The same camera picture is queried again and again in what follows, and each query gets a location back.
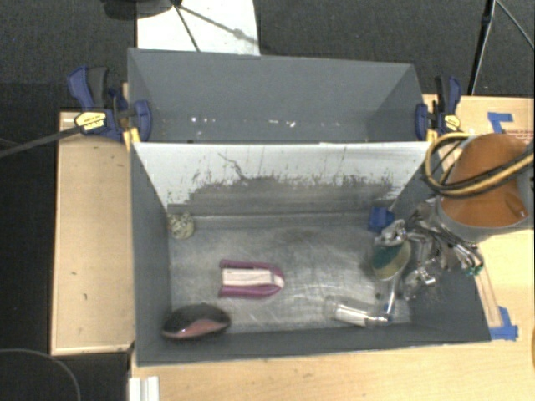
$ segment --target wooden table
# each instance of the wooden table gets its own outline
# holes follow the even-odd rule
[[[463,97],[457,114],[464,130],[486,133],[488,111],[512,114],[504,128],[532,136],[532,99]],[[69,119],[62,114],[63,128]],[[125,351],[134,340],[126,167],[124,146],[105,139],[75,136],[59,145],[54,355]],[[134,366],[132,375],[159,376],[162,401],[535,399],[533,232],[495,236],[481,249],[497,301],[519,327],[516,342]]]

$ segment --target clamp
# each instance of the clamp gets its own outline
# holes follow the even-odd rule
[[[418,140],[432,140],[447,132],[457,132],[461,127],[455,115],[456,107],[461,102],[461,84],[453,76],[437,76],[435,81],[438,102],[433,101],[432,113],[425,104],[416,106],[415,132]]]
[[[135,126],[140,131],[141,141],[147,141],[152,127],[152,114],[146,100],[135,101],[133,108],[119,90],[108,89],[108,69],[81,66],[67,77],[69,92],[77,99],[84,112],[98,110],[105,113],[102,126],[82,129],[84,135],[101,135],[115,141],[122,141],[123,132]]]

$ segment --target white paper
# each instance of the white paper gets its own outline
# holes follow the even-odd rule
[[[260,54],[252,0],[183,0],[181,16],[170,5],[138,3],[138,48]]]

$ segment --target blue tape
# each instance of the blue tape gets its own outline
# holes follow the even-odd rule
[[[488,121],[491,122],[492,130],[501,134],[503,132],[500,122],[512,122],[512,114],[510,113],[487,113]]]
[[[502,316],[503,325],[501,327],[489,328],[492,340],[511,340],[516,342],[518,338],[518,325],[512,325],[509,312],[505,307],[498,306]]]

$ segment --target black computer mouse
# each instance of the black computer mouse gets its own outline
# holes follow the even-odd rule
[[[221,309],[206,303],[176,309],[164,323],[161,334],[172,340],[202,338],[224,332],[231,319]]]

